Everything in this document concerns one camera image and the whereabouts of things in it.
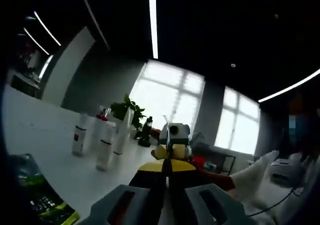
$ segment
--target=cable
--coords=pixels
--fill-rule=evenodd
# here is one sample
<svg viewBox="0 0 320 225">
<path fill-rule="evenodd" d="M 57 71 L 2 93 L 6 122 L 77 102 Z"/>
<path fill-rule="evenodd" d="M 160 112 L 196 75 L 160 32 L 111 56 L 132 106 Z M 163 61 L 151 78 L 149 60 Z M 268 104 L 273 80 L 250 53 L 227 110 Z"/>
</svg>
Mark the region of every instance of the cable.
<svg viewBox="0 0 320 225">
<path fill-rule="evenodd" d="M 247 215 L 247 216 L 248 216 L 248 217 L 253 217 L 253 216 L 255 216 L 255 215 L 262 214 L 262 213 L 264 213 L 264 212 L 266 212 L 266 211 L 269 211 L 270 209 L 273 209 L 274 207 L 276 207 L 276 206 L 278 206 L 280 203 L 282 203 L 284 200 L 286 200 L 286 199 L 290 196 L 290 194 L 292 194 L 292 193 L 294 192 L 295 189 L 296 189 L 296 188 L 293 188 L 293 189 L 288 193 L 287 196 L 285 196 L 281 201 L 279 201 L 279 202 L 276 203 L 275 205 L 273 205 L 273 206 L 271 206 L 271 207 L 268 207 L 268 208 L 266 208 L 265 210 L 262 210 L 262 211 L 259 211 L 259 212 L 256 212 L 256 213 L 253 213 L 253 214 Z"/>
</svg>

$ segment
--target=potted plant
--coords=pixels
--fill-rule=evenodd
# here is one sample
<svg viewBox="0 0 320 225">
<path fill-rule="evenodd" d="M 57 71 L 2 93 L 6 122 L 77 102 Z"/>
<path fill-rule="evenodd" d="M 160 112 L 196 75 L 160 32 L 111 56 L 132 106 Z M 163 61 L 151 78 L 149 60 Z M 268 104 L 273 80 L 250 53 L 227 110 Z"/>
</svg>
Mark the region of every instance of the potted plant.
<svg viewBox="0 0 320 225">
<path fill-rule="evenodd" d="M 113 113 L 113 117 L 121 121 L 125 119 L 128 108 L 132 109 L 134 111 L 134 115 L 131 125 L 134 126 L 137 131 L 142 127 L 140 119 L 145 117 L 145 115 L 142 114 L 145 108 L 140 108 L 134 101 L 131 101 L 128 94 L 124 95 L 124 102 L 114 102 L 111 104 L 110 108 Z"/>
</svg>

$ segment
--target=white bottle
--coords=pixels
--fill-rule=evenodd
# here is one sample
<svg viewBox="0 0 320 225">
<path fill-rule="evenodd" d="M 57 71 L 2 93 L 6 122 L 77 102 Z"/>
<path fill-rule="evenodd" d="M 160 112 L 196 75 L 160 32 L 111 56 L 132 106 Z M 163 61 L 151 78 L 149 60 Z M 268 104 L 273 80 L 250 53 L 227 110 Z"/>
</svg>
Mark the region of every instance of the white bottle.
<svg viewBox="0 0 320 225">
<path fill-rule="evenodd" d="M 102 136 L 103 129 L 105 128 L 105 124 L 107 121 L 103 121 L 97 117 L 94 118 L 93 130 L 91 134 L 89 151 L 96 153 L 98 150 L 98 146 L 100 144 L 100 139 Z"/>
<path fill-rule="evenodd" d="M 85 141 L 86 132 L 87 132 L 87 128 L 86 128 L 87 121 L 88 121 L 88 115 L 81 114 L 79 122 L 74 128 L 72 154 L 75 156 L 81 157 L 83 155 L 84 141 Z"/>
<path fill-rule="evenodd" d="M 117 155 L 124 153 L 125 146 L 130 137 L 131 123 L 134 118 L 135 111 L 131 108 L 128 108 L 126 111 L 125 117 L 120 125 L 119 133 L 114 142 L 113 152 Z"/>
<path fill-rule="evenodd" d="M 115 132 L 115 126 L 111 122 L 106 122 L 102 130 L 101 139 L 98 146 L 95 168 L 99 171 L 108 169 L 108 162 L 112 152 L 112 138 Z"/>
</svg>

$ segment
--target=led strip light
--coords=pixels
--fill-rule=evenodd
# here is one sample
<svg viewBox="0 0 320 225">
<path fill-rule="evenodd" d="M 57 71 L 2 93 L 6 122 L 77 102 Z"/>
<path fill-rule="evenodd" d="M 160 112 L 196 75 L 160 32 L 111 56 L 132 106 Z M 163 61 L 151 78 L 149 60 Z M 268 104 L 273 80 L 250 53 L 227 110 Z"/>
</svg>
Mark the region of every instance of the led strip light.
<svg viewBox="0 0 320 225">
<path fill-rule="evenodd" d="M 267 97 L 265 97 L 265 98 L 262 98 L 262 99 L 258 100 L 258 102 L 259 102 L 259 103 L 262 103 L 262 102 L 267 101 L 267 100 L 269 100 L 269 99 L 272 99 L 272 98 L 274 98 L 274 97 L 276 97 L 276 96 L 279 96 L 280 94 L 283 94 L 283 93 L 285 93 L 285 92 L 288 92 L 289 90 L 294 89 L 294 88 L 300 86 L 301 84 L 304 84 L 305 82 L 309 81 L 310 79 L 313 79 L 315 76 L 317 76 L 317 75 L 319 75 L 319 74 L 320 74 L 320 69 L 318 69 L 317 71 L 315 71 L 314 73 L 312 73 L 310 76 L 307 76 L 305 79 L 302 79 L 301 81 L 299 81 L 299 82 L 297 82 L 297 83 L 295 83 L 295 84 L 293 84 L 293 85 L 291 85 L 291 86 L 288 86 L 287 88 L 285 88 L 285 89 L 283 89 L 283 90 L 281 90 L 281 91 L 278 91 L 278 92 L 276 92 L 275 94 L 272 94 L 272 95 L 270 95 L 270 96 L 267 96 Z"/>
<path fill-rule="evenodd" d="M 28 32 L 28 30 L 25 27 L 23 28 L 23 30 L 35 42 L 35 44 L 39 46 L 39 48 L 41 48 L 47 55 L 49 55 L 49 53 L 42 46 L 40 46 L 40 44 L 31 36 L 31 34 Z"/>
<path fill-rule="evenodd" d="M 49 29 L 46 27 L 46 25 L 42 22 L 42 20 L 40 19 L 38 13 L 36 11 L 33 12 L 35 17 L 38 19 L 38 21 L 40 22 L 40 24 L 42 25 L 42 27 L 47 31 L 47 33 L 53 38 L 53 40 L 59 45 L 61 46 L 61 43 L 58 42 L 58 40 L 52 35 L 52 33 L 49 31 Z"/>
<path fill-rule="evenodd" d="M 53 58 L 53 55 L 51 55 L 50 57 L 48 57 L 48 59 L 46 60 L 45 64 L 43 65 L 43 68 L 39 74 L 39 79 L 42 79 L 42 77 L 44 76 L 45 74 L 45 71 L 47 70 L 47 67 L 51 61 L 51 59 Z"/>
<path fill-rule="evenodd" d="M 157 1 L 149 0 L 153 58 L 158 59 Z"/>
</svg>

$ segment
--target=white wall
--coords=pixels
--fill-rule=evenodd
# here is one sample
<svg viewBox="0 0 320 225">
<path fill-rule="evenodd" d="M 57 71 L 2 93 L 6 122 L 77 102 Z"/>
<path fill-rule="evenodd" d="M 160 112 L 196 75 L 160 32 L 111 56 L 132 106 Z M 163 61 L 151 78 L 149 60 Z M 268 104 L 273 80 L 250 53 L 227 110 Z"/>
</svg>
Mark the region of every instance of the white wall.
<svg viewBox="0 0 320 225">
<path fill-rule="evenodd" d="M 70 42 L 57 61 L 43 91 L 42 100 L 61 106 L 67 88 L 81 61 L 95 40 L 84 27 Z"/>
</svg>

